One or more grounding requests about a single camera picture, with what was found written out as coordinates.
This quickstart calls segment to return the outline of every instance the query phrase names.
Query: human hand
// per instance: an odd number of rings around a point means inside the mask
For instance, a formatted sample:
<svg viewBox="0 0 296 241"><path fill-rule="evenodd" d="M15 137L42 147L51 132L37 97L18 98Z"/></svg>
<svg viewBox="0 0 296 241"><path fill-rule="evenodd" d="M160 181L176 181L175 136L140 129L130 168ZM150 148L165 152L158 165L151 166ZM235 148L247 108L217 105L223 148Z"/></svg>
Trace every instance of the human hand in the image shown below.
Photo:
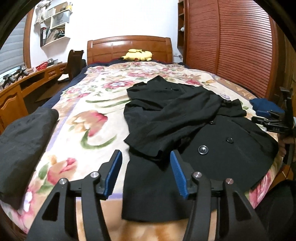
<svg viewBox="0 0 296 241"><path fill-rule="evenodd" d="M296 138L294 139L293 137L285 137L283 138L282 135L278 134L278 143L279 143L279 154L281 157L284 157L287 153L285 149L286 144L294 144L296 143ZM296 146L295 146L295 151L294 151L294 158L293 162L296 161Z"/></svg>

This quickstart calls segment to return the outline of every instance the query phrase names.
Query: pikachu plush toy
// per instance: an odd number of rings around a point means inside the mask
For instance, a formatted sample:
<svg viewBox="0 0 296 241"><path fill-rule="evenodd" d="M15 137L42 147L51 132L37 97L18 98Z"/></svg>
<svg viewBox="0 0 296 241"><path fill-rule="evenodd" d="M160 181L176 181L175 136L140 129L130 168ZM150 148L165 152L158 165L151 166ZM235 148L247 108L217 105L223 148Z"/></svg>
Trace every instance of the pikachu plush toy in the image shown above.
<svg viewBox="0 0 296 241"><path fill-rule="evenodd" d="M126 55L122 56L122 58L132 61L150 61L152 53L149 51L142 51L141 49L130 49Z"/></svg>

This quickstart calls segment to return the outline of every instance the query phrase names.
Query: window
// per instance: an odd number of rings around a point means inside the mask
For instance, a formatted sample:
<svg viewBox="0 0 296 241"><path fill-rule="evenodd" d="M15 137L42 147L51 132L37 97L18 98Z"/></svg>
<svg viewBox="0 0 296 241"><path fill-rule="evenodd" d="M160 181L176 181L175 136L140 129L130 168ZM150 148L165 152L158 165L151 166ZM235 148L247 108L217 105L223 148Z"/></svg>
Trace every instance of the window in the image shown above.
<svg viewBox="0 0 296 241"><path fill-rule="evenodd" d="M24 65L24 31L27 15L18 23L0 49L0 82L3 76Z"/></svg>

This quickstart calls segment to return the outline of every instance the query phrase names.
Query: bed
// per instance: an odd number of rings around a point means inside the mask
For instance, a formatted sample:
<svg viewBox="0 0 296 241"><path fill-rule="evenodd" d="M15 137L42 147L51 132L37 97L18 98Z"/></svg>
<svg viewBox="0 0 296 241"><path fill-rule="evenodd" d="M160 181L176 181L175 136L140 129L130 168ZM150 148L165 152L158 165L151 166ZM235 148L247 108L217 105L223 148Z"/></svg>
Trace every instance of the bed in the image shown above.
<svg viewBox="0 0 296 241"><path fill-rule="evenodd" d="M157 61L118 61L130 48L149 50ZM123 165L113 194L107 201L102 201L111 239L182 240L187 219L167 223L137 223L121 219L123 182L129 160L128 146L123 141L129 134L123 116L125 103L129 101L126 89L157 75L174 83L202 85L225 99L239 99L247 111L248 119L255 115L249 103L255 96L214 74L172 64L169 38L119 36L91 40L87 45L87 59L88 66L81 74L45 105L58 110L59 122L33 174L23 207L14 210L0 202L3 211L26 234L44 200L60 178L66 177L70 181L84 178L98 170L102 163L110 159L113 151L119 149L123 153ZM267 193L281 166L282 158L277 155L258 186L246 192L254 208ZM85 240L79 198L76 210L79 240ZM215 211L212 217L210 240L215 233ZM18 236L24 240L25 235Z"/></svg>

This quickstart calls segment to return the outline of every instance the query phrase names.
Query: louvered wardrobe door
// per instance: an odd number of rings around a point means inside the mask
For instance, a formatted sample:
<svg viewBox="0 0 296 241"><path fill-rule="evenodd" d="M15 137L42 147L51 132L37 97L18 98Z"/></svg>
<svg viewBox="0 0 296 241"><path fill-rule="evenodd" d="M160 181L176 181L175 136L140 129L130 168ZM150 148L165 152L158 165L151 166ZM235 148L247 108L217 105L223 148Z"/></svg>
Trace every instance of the louvered wardrobe door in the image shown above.
<svg viewBox="0 0 296 241"><path fill-rule="evenodd" d="M191 68L216 72L219 47L217 0L188 0L186 64Z"/></svg>
<svg viewBox="0 0 296 241"><path fill-rule="evenodd" d="M220 51L217 75L264 97L271 72L268 14L253 0L218 0Z"/></svg>

